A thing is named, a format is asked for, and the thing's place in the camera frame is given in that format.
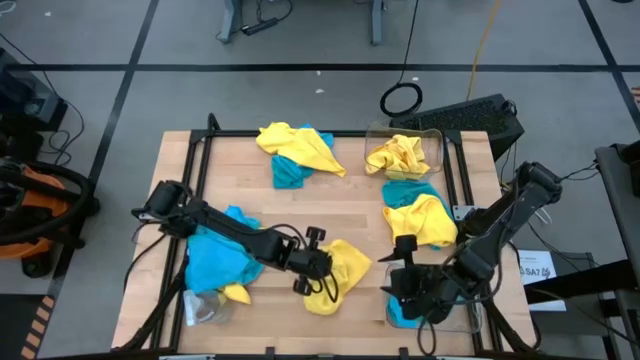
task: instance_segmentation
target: black metal frame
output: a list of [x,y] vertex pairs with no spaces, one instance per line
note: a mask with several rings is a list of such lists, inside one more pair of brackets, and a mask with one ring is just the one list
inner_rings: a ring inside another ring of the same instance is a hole
[[[184,171],[183,171],[183,181],[185,181],[186,183],[189,183],[191,180],[192,172],[193,172],[193,166],[194,166],[193,161],[195,157],[196,148],[198,144],[204,139],[204,151],[200,161],[200,172],[198,174],[198,180],[196,183],[196,193],[195,193],[196,196],[202,196],[204,191],[205,180],[207,176],[207,168],[208,168],[210,154],[211,154],[211,148],[213,144],[213,139],[215,137],[255,137],[259,135],[259,131],[256,131],[256,130],[222,130],[220,129],[220,126],[217,120],[215,119],[215,117],[213,116],[213,114],[209,115],[208,120],[209,120],[208,129],[191,131],[191,136],[189,139],[189,148],[187,150],[187,157],[186,157],[186,162],[185,162]],[[364,130],[355,130],[355,131],[354,130],[336,130],[336,131],[328,130],[326,132],[332,133],[335,137],[366,137],[366,131]],[[451,169],[449,149],[447,144],[448,137],[446,136],[446,134],[444,135],[445,135],[443,137],[444,174],[445,174],[445,181],[447,185],[447,193],[449,197],[450,206],[453,207],[454,205],[458,204],[458,201],[457,201],[455,182],[453,179],[453,172]],[[471,191],[471,183],[469,180],[469,174],[466,167],[466,159],[464,157],[462,143],[461,141],[451,141],[451,142],[453,143],[454,148],[456,150],[456,157],[458,160],[458,167],[460,168],[460,178],[461,178],[461,183],[463,187],[465,202],[467,203],[467,205],[472,205],[473,193]],[[162,290],[161,290],[160,296],[165,294],[166,288],[168,287],[168,283],[170,283],[171,281],[173,270],[176,265],[175,262],[177,259],[176,255],[178,251],[179,241],[180,241],[179,239],[174,239],[174,238],[171,239],[171,244],[169,246],[169,251],[167,253],[167,260],[165,263],[165,269],[164,269],[163,280],[162,280]],[[188,261],[186,254],[184,256],[182,266],[185,265],[184,263],[185,261]],[[154,329],[154,332],[152,334],[152,341],[150,344],[151,350],[135,350],[135,351],[127,351],[126,353],[131,354],[132,356],[134,355],[140,356],[140,359],[143,359],[143,358],[157,359],[158,352],[162,352],[162,354],[164,355],[178,354],[178,345],[179,345],[180,333],[182,330],[182,323],[183,323],[183,317],[184,317],[183,306],[184,304],[182,301],[182,297],[178,296],[176,301],[176,308],[174,311],[174,318],[173,318],[173,323],[171,327],[171,334],[170,334],[170,341],[169,341],[168,348],[159,348],[160,339],[162,336],[162,327],[164,324],[164,318],[162,318],[156,325],[156,328]],[[468,308],[468,311],[469,311],[469,321],[471,324],[473,324],[473,322],[475,322],[475,318],[473,317],[473,311],[470,308],[470,306]],[[495,324],[490,318],[487,318],[487,319],[488,319],[489,330],[490,330],[489,335],[490,335],[494,350],[487,350],[484,348],[483,340],[481,336],[482,330],[479,330],[478,332],[471,334],[475,356],[492,357],[496,359],[537,359],[538,358],[537,355],[532,355],[532,354],[504,352],[502,343],[501,343],[500,333],[498,332],[497,327],[495,326]],[[98,357],[91,357],[91,356],[95,356],[95,355],[84,355],[84,356],[79,356],[74,358],[77,360],[98,359]],[[215,357],[216,359],[230,359],[230,360],[231,359],[276,359],[276,358],[277,359],[300,359],[300,358],[309,359],[310,358],[309,355],[276,355],[275,348],[273,347],[267,347],[265,349],[264,354],[247,354],[247,355],[216,354]],[[401,347],[398,349],[398,355],[392,355],[392,356],[334,355],[334,356],[331,356],[331,358],[349,359],[349,360],[360,360],[360,359],[405,360],[405,359],[423,359],[424,356],[409,356],[408,349],[405,347]],[[544,358],[545,359],[564,359],[564,360],[573,359],[573,358],[567,358],[567,357],[555,357],[555,356],[548,356],[548,355],[545,355]]]

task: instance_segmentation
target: crumpled cloth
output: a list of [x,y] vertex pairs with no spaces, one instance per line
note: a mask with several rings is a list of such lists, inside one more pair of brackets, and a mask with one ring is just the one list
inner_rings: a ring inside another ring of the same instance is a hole
[[[309,124],[304,124],[300,128],[312,129]],[[333,147],[333,134],[318,133],[318,135],[329,148]],[[300,166],[281,155],[275,155],[271,158],[271,170],[273,173],[273,187],[276,189],[300,189],[304,186],[304,179],[313,174],[312,168]]]
[[394,244],[401,235],[415,235],[418,245],[449,246],[456,241],[458,229],[434,195],[421,194],[411,205],[385,207],[382,213],[393,231]]
[[[229,206],[225,214],[254,229],[260,221],[246,217],[237,206]],[[185,270],[187,288],[196,294],[221,290],[228,298],[251,304],[244,288],[254,281],[264,265],[247,253],[242,245],[204,226],[187,239],[189,264]]]
[[[336,239],[330,245],[320,246],[319,248],[328,252],[333,260],[331,272],[338,284],[338,301],[331,302],[327,290],[323,288],[319,293],[311,293],[311,295],[305,296],[304,307],[314,314],[331,315],[338,310],[347,292],[369,271],[371,260],[360,250],[342,239]],[[327,276],[324,280],[331,294],[335,296],[336,288],[333,278]],[[320,283],[311,281],[311,286],[314,289],[319,289]]]
[[413,204],[421,194],[437,197],[447,211],[447,215],[453,220],[453,214],[451,214],[449,206],[446,205],[442,196],[428,182],[390,180],[382,186],[384,203],[393,209]]
[[367,155],[365,170],[371,175],[385,169],[385,175],[390,179],[418,180],[429,171],[424,159],[420,137],[393,135],[384,145],[371,150]]
[[284,156],[298,165],[340,177],[347,174],[314,129],[292,129],[287,123],[271,123],[267,128],[260,128],[256,143],[267,153]]

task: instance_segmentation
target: wooden tabletop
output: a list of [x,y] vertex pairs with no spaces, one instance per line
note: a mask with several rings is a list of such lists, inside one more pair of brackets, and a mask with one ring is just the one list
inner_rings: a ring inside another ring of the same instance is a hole
[[[160,180],[181,179],[188,139],[189,132],[186,131],[164,134],[151,190]],[[487,135],[463,132],[462,139],[476,205],[489,206],[501,194]],[[202,146],[199,148],[193,179],[197,178]],[[458,201],[464,204],[455,150],[452,146],[449,149]],[[386,179],[365,174],[364,138],[336,138],[334,154],[347,169],[346,177],[316,171],[305,180],[303,189],[275,190],[270,155],[255,144],[255,138],[214,138],[204,190],[204,199],[211,206],[222,211],[228,205],[239,206],[248,215],[258,218],[263,226],[286,222],[301,231],[310,225],[324,228],[327,230],[325,243],[345,239],[374,263],[331,316],[313,315],[305,310],[302,297],[291,290],[294,274],[266,268],[247,287],[253,304],[234,304],[230,322],[184,325],[180,353],[264,354],[266,347],[273,346],[278,354],[397,355],[400,347],[407,347],[411,355],[420,354],[416,330],[397,329],[386,321],[387,295],[379,289],[388,264],[376,261],[389,255],[393,248],[391,230],[382,216],[381,188]],[[446,199],[444,172],[434,174],[429,180]],[[135,255],[158,236],[156,229],[145,228],[139,236]],[[169,241],[165,241],[158,245],[132,271],[113,346],[129,340],[155,306],[168,244]],[[453,247],[441,251],[421,247],[415,258],[421,263],[441,263],[452,250]],[[531,345],[535,335],[516,256],[510,247],[503,249],[502,261],[504,278],[495,298],[496,305],[523,340]],[[169,342],[173,309],[171,305],[165,316],[162,345]],[[484,346],[490,348],[486,318],[483,310],[480,311]],[[437,354],[473,354],[471,336],[467,333],[466,308],[456,307],[436,330]],[[431,348],[431,341],[429,331],[424,331],[425,349]]]

